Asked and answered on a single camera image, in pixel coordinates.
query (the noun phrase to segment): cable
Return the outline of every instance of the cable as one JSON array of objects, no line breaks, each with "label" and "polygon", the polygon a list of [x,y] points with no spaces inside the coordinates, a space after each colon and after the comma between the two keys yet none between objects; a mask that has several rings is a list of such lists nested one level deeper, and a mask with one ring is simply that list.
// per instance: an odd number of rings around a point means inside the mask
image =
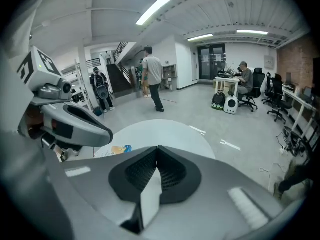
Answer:
[{"label": "cable", "polygon": [[284,148],[284,146],[282,146],[281,143],[280,143],[280,141],[279,141],[279,136],[280,136],[281,134],[283,135],[284,133],[281,132],[278,136],[276,136],[276,139],[278,140],[278,143],[279,143],[279,145],[281,146],[281,148]]},{"label": "cable", "polygon": [[271,173],[270,173],[270,172],[272,171],[272,167],[273,167],[274,165],[279,166],[280,169],[281,169],[281,171],[283,171],[284,173],[286,173],[286,172],[284,171],[284,166],[281,166],[281,165],[278,164],[277,162],[274,162],[274,163],[272,164],[271,170],[267,170],[267,169],[265,169],[265,168],[263,168],[263,167],[260,167],[260,168],[259,168],[259,172],[260,172],[260,173],[267,172],[267,173],[269,174],[268,191],[270,191],[270,183],[271,183]]}]

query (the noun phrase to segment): desk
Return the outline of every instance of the desk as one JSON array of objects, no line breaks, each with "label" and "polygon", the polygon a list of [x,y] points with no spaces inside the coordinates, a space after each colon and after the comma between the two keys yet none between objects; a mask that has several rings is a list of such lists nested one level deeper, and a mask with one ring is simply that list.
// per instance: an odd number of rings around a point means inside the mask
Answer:
[{"label": "desk", "polygon": [[317,109],[316,109],[315,107],[312,107],[310,104],[306,103],[303,99],[301,99],[300,97],[298,97],[297,95],[295,95],[292,91],[290,91],[290,90],[288,90],[288,89],[286,89],[286,88],[282,88],[282,91],[283,91],[284,94],[286,94],[286,95],[290,96],[291,98],[293,98],[292,108],[290,109],[290,111],[289,111],[289,113],[288,113],[288,117],[291,115],[291,112],[292,112],[293,109],[294,109],[294,103],[295,103],[295,101],[297,101],[297,102],[299,102],[299,103],[301,104],[301,108],[300,108],[299,114],[298,114],[298,116],[297,116],[297,118],[296,118],[296,120],[295,120],[295,123],[294,123],[294,125],[293,125],[293,127],[292,127],[292,131],[294,131],[294,130],[296,129],[296,127],[297,127],[297,125],[298,125],[298,122],[299,122],[299,120],[301,119],[302,114],[303,114],[303,112],[304,112],[305,109],[307,109],[307,110],[312,110],[312,111],[313,111],[312,117],[311,117],[309,123],[307,124],[306,128],[304,129],[304,131],[303,131],[303,133],[302,133],[302,136],[301,136],[301,137],[303,138],[304,136],[306,136],[307,131],[309,130],[309,128],[310,128],[310,126],[311,126],[311,124],[312,124],[312,122],[313,122],[313,117],[316,115]]},{"label": "desk", "polygon": [[234,89],[234,96],[237,96],[237,90],[238,90],[238,83],[240,82],[240,80],[238,78],[222,78],[222,77],[216,77],[215,78],[215,93],[218,93],[218,85],[219,85],[219,81],[220,82],[224,82],[223,84],[223,89],[225,89],[225,85],[226,82],[228,83],[233,83],[235,84],[235,89]]}]

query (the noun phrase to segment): computer monitor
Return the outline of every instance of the computer monitor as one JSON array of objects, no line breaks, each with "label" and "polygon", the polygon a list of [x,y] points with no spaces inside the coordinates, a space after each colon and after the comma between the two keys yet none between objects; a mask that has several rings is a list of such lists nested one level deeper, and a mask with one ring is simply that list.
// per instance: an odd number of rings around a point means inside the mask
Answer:
[{"label": "computer monitor", "polygon": [[286,73],[285,75],[285,84],[291,85],[291,73]]},{"label": "computer monitor", "polygon": [[309,88],[309,87],[306,87],[306,88],[304,88],[304,92],[303,92],[303,94],[305,95],[305,96],[307,96],[307,97],[311,97],[311,88]]}]

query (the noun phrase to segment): computer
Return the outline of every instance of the computer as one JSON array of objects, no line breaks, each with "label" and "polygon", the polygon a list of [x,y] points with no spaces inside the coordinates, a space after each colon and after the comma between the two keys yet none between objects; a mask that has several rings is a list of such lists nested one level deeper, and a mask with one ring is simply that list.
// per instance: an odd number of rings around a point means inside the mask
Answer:
[{"label": "computer", "polygon": [[309,87],[304,88],[303,95],[301,96],[301,99],[305,101],[306,103],[312,102],[312,89]]}]

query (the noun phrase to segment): glass door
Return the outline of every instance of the glass door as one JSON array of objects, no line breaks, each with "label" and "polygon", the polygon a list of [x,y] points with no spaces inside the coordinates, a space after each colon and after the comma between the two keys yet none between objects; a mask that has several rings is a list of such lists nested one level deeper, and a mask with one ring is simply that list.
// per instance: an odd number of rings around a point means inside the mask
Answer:
[{"label": "glass door", "polygon": [[225,44],[207,44],[198,47],[199,56],[199,78],[205,80],[214,80],[218,71],[223,67],[220,61],[217,61],[217,55],[225,54]]}]

